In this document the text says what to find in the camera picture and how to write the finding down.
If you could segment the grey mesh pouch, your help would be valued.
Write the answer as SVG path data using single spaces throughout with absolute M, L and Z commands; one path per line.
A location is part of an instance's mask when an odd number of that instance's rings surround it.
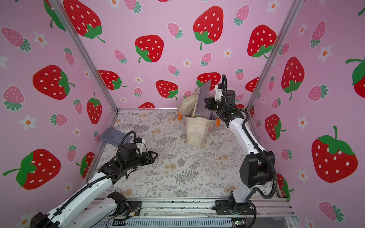
M 206 113 L 209 113 L 210 111 L 205 108 L 205 99 L 209 98 L 210 95 L 210 89 L 212 85 L 212 80 L 209 79 L 207 82 L 203 83 L 203 85 L 200 87 L 198 101 L 197 101 L 197 107 L 195 113 L 198 116 L 205 116 Z
M 123 133 L 115 128 L 108 128 L 104 133 L 101 134 L 100 139 L 115 146 L 125 146 L 133 143 L 134 134 Z

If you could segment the beige canvas bag orange handles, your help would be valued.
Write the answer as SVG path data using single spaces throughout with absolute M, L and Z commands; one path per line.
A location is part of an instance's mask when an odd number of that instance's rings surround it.
M 184 143 L 204 148 L 207 143 L 207 135 L 214 126 L 219 127 L 220 119 L 216 114 L 211 115 L 208 110 L 208 118 L 199 116 L 197 111 L 199 95 L 191 95 L 185 98 L 177 107 L 178 119 L 184 120 L 186 139 Z

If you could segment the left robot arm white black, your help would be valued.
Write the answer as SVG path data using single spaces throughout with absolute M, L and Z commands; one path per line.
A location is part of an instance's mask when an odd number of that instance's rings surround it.
M 136 132 L 131 131 L 126 135 L 132 135 L 133 142 L 126 142 L 126 138 L 123 138 L 116 155 L 101 166 L 89 182 L 49 213 L 40 212 L 35 215 L 30 227 L 91 228 L 107 216 L 121 215 L 128 219 L 134 216 L 136 211 L 130 208 L 126 197 L 119 192 L 109 194 L 97 206 L 86 209 L 97 196 L 121 178 L 127 179 L 139 167 L 153 164 L 159 156 L 158 153 L 147 150 L 145 142 Z

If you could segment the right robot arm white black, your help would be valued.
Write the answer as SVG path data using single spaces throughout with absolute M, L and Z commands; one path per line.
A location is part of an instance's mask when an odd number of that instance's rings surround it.
M 229 196 L 231 205 L 243 206 L 249 203 L 255 193 L 266 200 L 273 198 L 278 181 L 274 153 L 259 145 L 248 127 L 250 114 L 237 108 L 235 100 L 235 92 L 227 88 L 227 78 L 223 75 L 215 97 L 206 98 L 204 101 L 205 108 L 216 112 L 246 154 L 239 171 L 241 184 Z

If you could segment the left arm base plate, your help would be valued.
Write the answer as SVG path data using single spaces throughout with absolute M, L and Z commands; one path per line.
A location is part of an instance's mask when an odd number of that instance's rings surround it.
M 113 209 L 108 216 L 127 216 L 134 213 L 133 216 L 139 216 L 140 210 L 142 208 L 142 201 L 126 201 L 117 205 L 116 209 Z

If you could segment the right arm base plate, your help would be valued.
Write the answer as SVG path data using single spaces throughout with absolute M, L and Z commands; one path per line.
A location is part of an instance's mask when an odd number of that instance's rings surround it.
M 233 200 L 216 200 L 212 210 L 217 215 L 254 215 L 254 208 L 249 203 L 236 203 Z

